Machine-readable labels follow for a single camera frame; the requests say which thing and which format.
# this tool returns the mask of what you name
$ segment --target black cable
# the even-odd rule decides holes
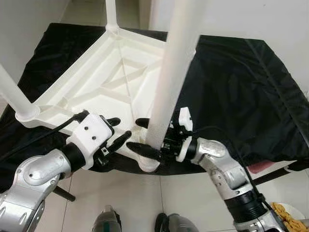
[[[13,150],[7,152],[6,154],[4,154],[3,156],[0,157],[0,162],[4,162],[6,161],[10,156],[14,155],[15,153],[19,152],[20,150],[26,148],[27,146],[31,145],[32,143],[35,143],[43,138],[46,138],[47,136],[50,136],[56,132],[58,132],[59,130],[65,128],[67,125],[69,125],[71,122],[77,120],[79,122],[81,122],[89,113],[87,111],[83,111],[79,114],[75,114],[73,115],[73,117],[71,117],[69,120],[65,121],[64,123],[62,123],[61,125],[57,126],[56,128],[52,129],[51,131],[47,132],[46,134],[33,139],[29,142],[27,142],[26,144],[23,144],[19,147],[14,148]]]
[[[250,175],[250,173],[249,173],[249,171],[248,171],[248,169],[247,169],[247,167],[246,167],[246,165],[245,165],[245,162],[244,162],[243,158],[241,157],[240,152],[238,151],[238,149],[237,149],[237,147],[236,147],[236,145],[235,145],[234,140],[232,139],[232,137],[231,137],[225,130],[223,130],[223,129],[221,129],[220,127],[217,127],[217,126],[205,126],[205,127],[202,127],[202,128],[200,128],[200,129],[197,129],[197,130],[193,131],[192,134],[196,134],[196,133],[198,133],[198,132],[200,132],[200,131],[204,131],[204,130],[206,130],[206,129],[217,129],[217,130],[223,132],[223,134],[225,135],[225,137],[230,141],[232,147],[233,147],[234,150],[236,151],[236,155],[238,156],[239,163],[240,163],[240,165],[243,167],[243,169],[245,170],[245,172],[246,172],[246,174],[247,174],[247,176],[248,176],[249,182],[250,182],[250,184],[252,185],[252,188],[253,188],[253,190],[254,190],[254,192],[255,192],[255,194],[256,194],[256,197],[257,197],[262,203],[264,203],[264,205],[265,205],[269,210],[272,210],[271,206],[266,202],[265,197],[263,196],[263,194],[261,194],[261,193],[258,191],[258,189],[257,189],[257,187],[256,187],[256,185],[255,185],[255,183],[253,182],[253,180],[252,180],[252,178],[251,178],[251,175]]]

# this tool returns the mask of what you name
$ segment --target black cloth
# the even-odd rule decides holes
[[[18,86],[35,101],[105,31],[104,27],[52,23],[25,67]],[[132,31],[159,40],[167,33]],[[262,160],[302,160],[309,155],[309,103],[284,64],[261,40],[202,35],[191,62],[176,109],[188,106],[194,129],[217,126],[232,137],[246,164]],[[49,131],[28,129],[7,107],[0,120],[2,154]],[[196,136],[223,142],[238,158],[227,136],[216,129],[202,130]],[[54,134],[32,144],[0,164],[0,190],[7,189],[14,171],[25,159],[43,155],[65,144],[66,135]],[[142,174],[137,162],[115,154],[108,166],[97,172],[118,169]],[[203,170],[173,162],[153,174],[189,174]]]

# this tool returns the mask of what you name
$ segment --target white wall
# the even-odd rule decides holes
[[[167,31],[175,0],[153,0],[150,29]],[[308,0],[207,0],[202,34],[262,39],[309,90]]]
[[[0,0],[0,63],[17,82],[43,33],[69,0]]]

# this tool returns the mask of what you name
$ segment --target black tablecloth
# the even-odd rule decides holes
[[[19,87],[35,101],[96,41],[104,27],[51,24],[26,65]],[[165,41],[167,33],[132,29]],[[188,106],[194,129],[217,126],[230,134],[245,162],[300,160],[309,155],[309,103],[284,64],[264,41],[202,35],[190,65],[176,109]],[[5,154],[49,131],[23,127],[7,107],[0,120],[0,152]],[[226,137],[218,130],[203,130],[207,139],[224,143],[235,156]],[[61,147],[66,135],[43,139],[0,164],[1,189],[7,189],[14,171],[25,159]],[[137,163],[115,154],[104,169],[143,173]],[[189,162],[172,162],[153,174],[202,172]]]

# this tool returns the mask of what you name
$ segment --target tiled floor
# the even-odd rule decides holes
[[[105,25],[104,5],[103,0],[71,0],[62,22]],[[138,0],[117,0],[117,13],[119,26],[139,27]],[[0,99],[0,113],[4,106]],[[263,174],[285,164],[276,163]],[[120,214],[124,232],[153,232],[155,216],[162,211],[188,217],[201,232],[235,232],[232,217],[206,173],[159,177],[79,170],[70,179],[61,181],[60,186],[75,195],[76,201],[68,202],[50,194],[36,232],[90,231],[106,204]],[[309,218],[308,170],[258,188],[269,201],[293,205]]]

